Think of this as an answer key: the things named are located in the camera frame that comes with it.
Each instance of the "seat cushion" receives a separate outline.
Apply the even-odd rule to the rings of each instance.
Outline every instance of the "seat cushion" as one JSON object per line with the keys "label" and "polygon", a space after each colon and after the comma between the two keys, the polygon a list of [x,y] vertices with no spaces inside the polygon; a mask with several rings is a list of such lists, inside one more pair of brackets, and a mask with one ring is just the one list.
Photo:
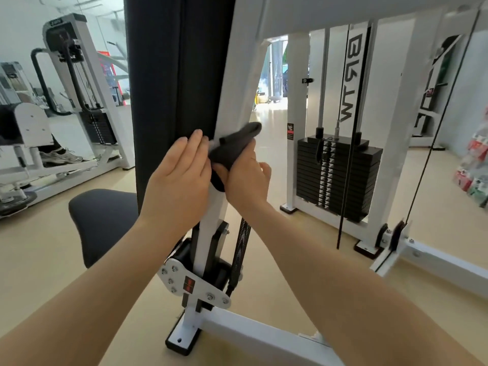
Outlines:
{"label": "seat cushion", "polygon": [[134,225],[136,193],[95,189],[71,199],[69,213],[82,240],[83,261],[95,264]]}

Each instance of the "coil spring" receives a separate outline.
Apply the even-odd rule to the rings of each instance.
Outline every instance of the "coil spring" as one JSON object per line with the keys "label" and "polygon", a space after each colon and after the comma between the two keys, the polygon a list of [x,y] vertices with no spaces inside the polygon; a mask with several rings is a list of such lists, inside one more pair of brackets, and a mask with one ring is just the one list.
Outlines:
{"label": "coil spring", "polygon": [[231,295],[239,282],[241,276],[242,262],[244,261],[244,254],[246,253],[247,242],[251,234],[251,226],[243,218],[241,219],[241,227],[239,227],[239,234],[237,235],[236,250],[234,252],[234,259],[232,260],[232,268],[230,271],[229,284],[227,285],[227,295]]}

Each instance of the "shoe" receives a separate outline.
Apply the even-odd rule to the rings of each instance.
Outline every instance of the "shoe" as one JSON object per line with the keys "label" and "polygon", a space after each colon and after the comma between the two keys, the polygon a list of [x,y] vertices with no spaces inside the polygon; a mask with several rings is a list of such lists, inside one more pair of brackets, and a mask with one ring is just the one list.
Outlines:
{"label": "shoe", "polygon": [[42,163],[54,163],[54,164],[75,164],[81,163],[83,157],[74,155],[69,149],[58,149],[50,153],[39,152]]}

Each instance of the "ceiling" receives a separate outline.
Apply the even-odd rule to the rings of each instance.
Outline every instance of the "ceiling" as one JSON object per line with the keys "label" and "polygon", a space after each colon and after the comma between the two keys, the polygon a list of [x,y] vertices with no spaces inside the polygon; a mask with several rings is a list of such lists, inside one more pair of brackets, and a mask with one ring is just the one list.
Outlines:
{"label": "ceiling", "polygon": [[26,0],[50,5],[60,12],[81,12],[97,17],[124,18],[124,0]]}

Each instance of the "person's right hand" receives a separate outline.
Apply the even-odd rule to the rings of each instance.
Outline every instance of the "person's right hand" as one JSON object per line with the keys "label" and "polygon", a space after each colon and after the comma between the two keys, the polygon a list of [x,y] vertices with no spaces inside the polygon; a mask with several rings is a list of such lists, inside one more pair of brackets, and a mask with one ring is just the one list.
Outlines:
{"label": "person's right hand", "polygon": [[213,164],[225,187],[227,200],[247,219],[249,213],[266,204],[271,167],[256,161],[256,140],[252,140],[234,162],[230,172],[221,165]]}

